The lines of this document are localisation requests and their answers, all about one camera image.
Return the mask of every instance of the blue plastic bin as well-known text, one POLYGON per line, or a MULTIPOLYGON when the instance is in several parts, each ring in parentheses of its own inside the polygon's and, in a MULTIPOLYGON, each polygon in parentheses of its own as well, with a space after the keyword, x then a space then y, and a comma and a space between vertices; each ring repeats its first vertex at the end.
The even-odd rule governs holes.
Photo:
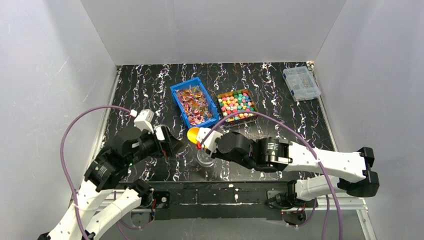
POLYGON ((185 123, 185 125, 188 127, 188 129, 192 128, 192 127, 203 127, 203 128, 207 128, 211 125, 216 124, 219 119, 220 116, 218 115, 218 110, 217 107, 215 106, 214 102, 212 101, 211 96, 209 96, 209 93, 206 91, 205 86, 203 86, 202 82, 200 81, 200 78, 197 76, 193 79, 187 80, 187 81, 183 81, 181 83, 178 83, 176 85, 173 85, 170 87, 171 88, 171 93, 172 93, 172 99, 175 102, 176 105, 178 105, 179 109, 181 110, 182 113, 182 121, 185 123), (206 120, 200 124, 197 125, 190 125, 189 123, 189 118, 187 117, 186 112, 184 112, 183 110, 183 106, 181 105, 180 101, 177 98, 177 92, 176 90, 180 90, 180 89, 188 89, 190 87, 194 87, 194 86, 199 86, 200 90, 203 92, 205 98, 206 98, 206 103, 207 103, 207 108, 209 110, 209 112, 212 114, 212 118, 209 120, 206 120))

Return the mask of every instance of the floor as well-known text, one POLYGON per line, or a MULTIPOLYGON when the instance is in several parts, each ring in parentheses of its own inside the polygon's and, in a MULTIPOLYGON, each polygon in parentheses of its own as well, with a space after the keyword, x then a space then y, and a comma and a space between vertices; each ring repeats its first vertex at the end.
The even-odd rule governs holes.
MULTIPOLYGON (((285 68, 305 65, 304 62, 265 62, 123 66, 112 103, 138 111, 153 110, 156 113, 153 125, 169 126, 174 136, 185 144, 177 157, 148 158, 135 165, 128 171, 124 182, 138 178, 145 181, 202 182, 290 181, 313 177, 309 172, 256 172, 223 160, 217 161, 213 167, 200 166, 196 161, 198 150, 187 140, 187 127, 170 92, 170 86, 194 77, 200 78, 212 99, 220 93, 249 89, 259 112, 297 130, 312 146, 334 150, 319 101, 295 102, 283 80, 285 68)), ((121 112, 111 111, 103 140, 106 141, 122 126, 132 124, 132 120, 121 112)), ((233 127, 231 131, 241 132, 252 139, 270 136, 296 141, 287 131, 261 118, 256 125, 233 127)))
MULTIPOLYGON (((187 128, 181 113, 174 104, 170 86, 199 77, 212 99, 217 94, 248 88, 258 103, 258 111, 272 116, 300 133, 311 145, 319 149, 334 150, 329 130, 319 101, 295 102, 283 80, 285 68, 305 66, 304 62, 265 63, 214 63, 170 65, 126 65, 116 86, 112 103, 129 109, 152 109, 156 113, 153 125, 165 124, 172 133, 184 141, 184 149, 174 158, 154 159, 133 166, 123 182, 138 178, 145 181, 290 181, 313 177, 309 172, 261 173, 243 168, 233 162, 217 161, 215 166, 204 168, 195 158, 197 149, 187 141, 187 128)), ((111 111, 107 120, 103 142, 132 120, 119 111, 111 111)), ((256 125, 231 128, 252 139, 265 136, 296 141, 285 130, 259 118, 256 125)), ((308 225, 300 230, 287 228, 282 221, 263 218, 238 219, 172 219, 158 220, 143 230, 123 228, 129 239, 149 240, 256 240, 256 239, 321 239, 325 211, 317 210, 308 225)), ((123 220, 136 225, 147 222, 146 214, 126 215, 123 220)), ((356 210, 344 210, 345 236, 350 240, 365 239, 356 210)), ((335 211, 330 211, 327 240, 337 239, 338 225, 335 211)), ((113 226, 101 238, 125 239, 113 226)))

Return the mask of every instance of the black marble tabletop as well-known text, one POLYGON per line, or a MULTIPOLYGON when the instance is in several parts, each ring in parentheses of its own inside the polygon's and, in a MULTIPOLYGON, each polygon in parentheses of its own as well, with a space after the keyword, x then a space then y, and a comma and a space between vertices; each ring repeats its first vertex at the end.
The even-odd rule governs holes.
MULTIPOLYGON (((305 66, 304 62, 264 63, 199 63, 164 65, 125 65, 122 67, 113 105, 141 111, 155 112, 152 125, 164 124, 172 134, 184 142, 184 149, 176 157, 147 158, 128 171, 125 182, 138 178, 145 181, 290 181, 313 177, 310 172, 263 173, 246 169, 236 163, 217 160, 212 167, 197 162, 198 150, 187 139, 188 128, 181 112, 173 102, 170 86, 199 77, 212 99, 217 94, 249 89, 257 110, 296 130, 313 147, 333 150, 320 104, 317 99, 295 102, 283 80, 283 70, 305 66)), ((122 126, 134 122, 121 111, 110 112, 103 140, 115 134, 122 126)), ((264 137, 286 138, 297 141, 286 130, 259 118, 256 124, 230 128, 251 139, 264 137)))

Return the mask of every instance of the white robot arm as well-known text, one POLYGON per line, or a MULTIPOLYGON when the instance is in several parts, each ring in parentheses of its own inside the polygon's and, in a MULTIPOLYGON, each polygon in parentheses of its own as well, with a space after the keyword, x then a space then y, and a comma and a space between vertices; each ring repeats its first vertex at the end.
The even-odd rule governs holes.
MULTIPOLYGON (((322 174, 318 161, 309 150, 295 142, 266 137, 251 140, 238 132, 226 134, 213 131, 202 146, 200 142, 210 132, 209 128, 191 128, 188 139, 205 148, 211 158, 235 162, 248 169, 262 172, 305 171, 322 174)), ((378 174, 371 171, 374 152, 363 147, 358 152, 334 152, 314 148, 325 167, 336 193, 347 193, 354 197, 373 197, 380 186, 378 174)), ((289 182, 286 201, 310 201, 330 194, 325 176, 289 182)))
POLYGON ((146 157, 174 156, 183 146, 171 135, 167 126, 153 128, 150 123, 153 116, 149 109, 141 111, 134 120, 135 126, 124 128, 105 143, 84 174, 77 194, 78 206, 71 204, 57 226, 40 235, 39 240, 81 239, 77 211, 87 235, 98 239, 124 214, 140 206, 142 200, 151 198, 153 189, 138 180, 125 191, 124 196, 95 215, 105 198, 128 174, 129 167, 146 157))

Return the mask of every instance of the clear plastic organizer box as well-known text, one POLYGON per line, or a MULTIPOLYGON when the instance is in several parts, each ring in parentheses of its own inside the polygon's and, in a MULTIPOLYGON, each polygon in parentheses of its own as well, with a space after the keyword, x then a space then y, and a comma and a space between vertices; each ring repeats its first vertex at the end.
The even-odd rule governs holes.
POLYGON ((314 77, 306 66, 286 68, 282 71, 282 77, 295 101, 316 99, 321 95, 314 77))

